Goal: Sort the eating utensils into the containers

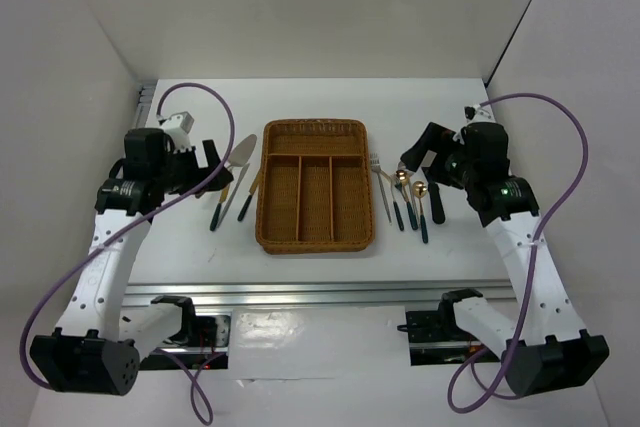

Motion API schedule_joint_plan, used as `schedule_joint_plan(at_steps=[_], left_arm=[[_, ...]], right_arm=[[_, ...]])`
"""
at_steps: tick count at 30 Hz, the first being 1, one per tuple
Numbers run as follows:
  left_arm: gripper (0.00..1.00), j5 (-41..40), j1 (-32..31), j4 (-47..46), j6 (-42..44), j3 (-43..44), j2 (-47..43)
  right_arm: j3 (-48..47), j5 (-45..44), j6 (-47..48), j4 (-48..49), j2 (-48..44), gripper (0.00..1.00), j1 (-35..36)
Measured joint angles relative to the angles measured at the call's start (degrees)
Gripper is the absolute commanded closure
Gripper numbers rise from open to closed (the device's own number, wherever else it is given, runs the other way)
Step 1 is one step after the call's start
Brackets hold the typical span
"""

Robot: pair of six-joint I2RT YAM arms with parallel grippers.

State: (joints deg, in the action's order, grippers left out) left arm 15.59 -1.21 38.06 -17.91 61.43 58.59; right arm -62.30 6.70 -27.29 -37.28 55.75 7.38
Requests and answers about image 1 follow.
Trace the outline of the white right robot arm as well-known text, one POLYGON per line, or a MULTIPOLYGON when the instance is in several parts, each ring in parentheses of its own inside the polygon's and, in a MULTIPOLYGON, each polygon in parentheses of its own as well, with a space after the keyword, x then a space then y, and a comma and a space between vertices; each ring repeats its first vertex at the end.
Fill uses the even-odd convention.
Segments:
POLYGON ((576 313, 544 242, 544 217, 529 183, 512 174, 500 124, 470 123, 454 132, 430 123, 417 155, 434 156, 430 179, 464 191, 505 264, 520 308, 511 321, 473 289, 443 294, 436 326, 448 339, 465 332, 499 358, 518 397, 587 383, 608 358, 605 338, 576 313))

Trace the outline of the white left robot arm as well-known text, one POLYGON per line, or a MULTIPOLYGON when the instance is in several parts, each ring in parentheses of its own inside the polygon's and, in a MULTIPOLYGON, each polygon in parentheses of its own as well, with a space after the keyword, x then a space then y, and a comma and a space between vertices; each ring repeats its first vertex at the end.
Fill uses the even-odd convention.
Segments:
POLYGON ((161 295, 134 317, 121 313, 136 256, 153 218, 168 205, 166 195, 183 200, 233 180, 212 140, 204 141, 207 164, 199 166, 192 124, 192 116, 180 112, 157 128, 126 133, 124 155, 97 192, 93 240, 88 257, 71 271, 78 279, 71 300, 51 334, 21 336, 21 364, 36 385, 124 396, 158 345, 186 346, 197 337, 201 323, 188 297, 161 295))

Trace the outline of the black handled metal spatula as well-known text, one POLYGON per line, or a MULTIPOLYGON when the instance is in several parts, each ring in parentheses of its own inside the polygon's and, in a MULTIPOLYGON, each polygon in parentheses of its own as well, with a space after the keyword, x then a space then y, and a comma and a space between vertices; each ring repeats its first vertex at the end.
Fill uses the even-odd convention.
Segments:
POLYGON ((440 195, 440 188, 438 184, 433 180, 431 174, 429 173, 428 167, 423 167, 422 172, 425 176, 425 179, 427 180, 427 190, 430 201, 432 221, 436 225, 442 225, 446 221, 446 215, 440 195))

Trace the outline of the silver cake server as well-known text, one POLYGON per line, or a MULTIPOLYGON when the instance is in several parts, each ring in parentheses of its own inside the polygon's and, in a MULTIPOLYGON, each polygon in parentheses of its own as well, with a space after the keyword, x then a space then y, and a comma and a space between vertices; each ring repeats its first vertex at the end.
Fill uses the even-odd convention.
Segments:
POLYGON ((234 167, 243 167, 250 159, 257 143, 257 135, 250 134, 231 151, 224 167, 231 173, 234 167))

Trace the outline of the silver fork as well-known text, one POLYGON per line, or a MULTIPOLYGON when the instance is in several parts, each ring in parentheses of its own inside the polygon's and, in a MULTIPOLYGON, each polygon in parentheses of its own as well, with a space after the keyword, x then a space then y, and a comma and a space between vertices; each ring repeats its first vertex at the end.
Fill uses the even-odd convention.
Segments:
POLYGON ((388 219, 388 222, 390 225, 393 224, 392 218, 391 218, 391 211, 390 211, 390 207, 388 204, 388 200, 385 194, 385 186, 384 186, 384 182, 383 182, 383 176, 382 176, 382 171, 381 171, 381 166, 380 166, 380 160, 379 160, 379 156, 375 153, 372 152, 370 154, 370 167, 371 170, 374 172, 374 174, 377 177, 378 180, 378 185, 379 185, 379 190, 381 193, 381 198, 382 198, 382 202, 383 202, 383 206, 385 209, 385 213, 388 219))

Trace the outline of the gold fork green handle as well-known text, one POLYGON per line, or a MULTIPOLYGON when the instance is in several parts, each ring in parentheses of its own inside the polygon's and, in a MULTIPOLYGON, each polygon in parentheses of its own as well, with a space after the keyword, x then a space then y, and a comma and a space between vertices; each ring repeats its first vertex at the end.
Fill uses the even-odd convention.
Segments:
POLYGON ((404 231, 404 222, 403 222, 403 219, 402 219, 402 215, 401 215, 401 212, 400 212, 400 208, 399 208, 398 202, 396 200, 396 181, 395 181, 395 178, 390 177, 389 178, 389 183, 390 183, 390 192, 391 192, 393 208, 394 208, 395 217, 396 217, 396 223, 397 223, 398 229, 401 232, 403 232, 404 231))

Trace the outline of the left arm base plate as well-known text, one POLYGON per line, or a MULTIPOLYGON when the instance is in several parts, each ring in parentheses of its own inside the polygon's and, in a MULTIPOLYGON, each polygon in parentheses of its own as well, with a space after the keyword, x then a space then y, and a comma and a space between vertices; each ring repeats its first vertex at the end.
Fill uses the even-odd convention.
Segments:
POLYGON ((198 320, 199 327, 188 340, 166 340, 159 349, 174 355, 190 370, 198 370, 206 361, 205 370, 226 370, 231 316, 203 315, 198 320))

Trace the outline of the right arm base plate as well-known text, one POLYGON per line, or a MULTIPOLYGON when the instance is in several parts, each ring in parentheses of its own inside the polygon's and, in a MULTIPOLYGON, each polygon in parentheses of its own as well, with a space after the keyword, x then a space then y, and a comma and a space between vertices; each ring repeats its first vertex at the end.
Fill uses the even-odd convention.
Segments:
POLYGON ((407 338, 412 366, 462 364, 483 348, 470 334, 445 328, 437 311, 406 311, 396 330, 407 338))

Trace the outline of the silver table knife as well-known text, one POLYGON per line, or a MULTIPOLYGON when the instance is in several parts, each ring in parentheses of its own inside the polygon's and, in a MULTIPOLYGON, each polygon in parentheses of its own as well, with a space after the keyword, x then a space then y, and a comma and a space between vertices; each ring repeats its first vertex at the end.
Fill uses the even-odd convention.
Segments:
POLYGON ((239 187, 240 187, 240 185, 241 185, 241 183, 242 183, 242 181, 243 181, 243 179, 244 179, 249 167, 250 167, 250 163, 249 162, 247 162, 242 167, 242 169, 240 171, 240 174, 239 174, 239 177, 238 177, 237 181, 234 184, 233 190, 231 191, 231 194, 230 194, 229 198, 227 199, 227 201, 225 203, 225 206, 224 206, 224 208, 222 210, 221 217, 219 219, 219 221, 220 221, 219 223, 220 224, 224 221, 224 218, 225 218, 225 216, 226 216, 231 204, 233 203, 234 197, 236 196, 236 193, 237 193, 237 191, 238 191, 238 189, 239 189, 239 187))

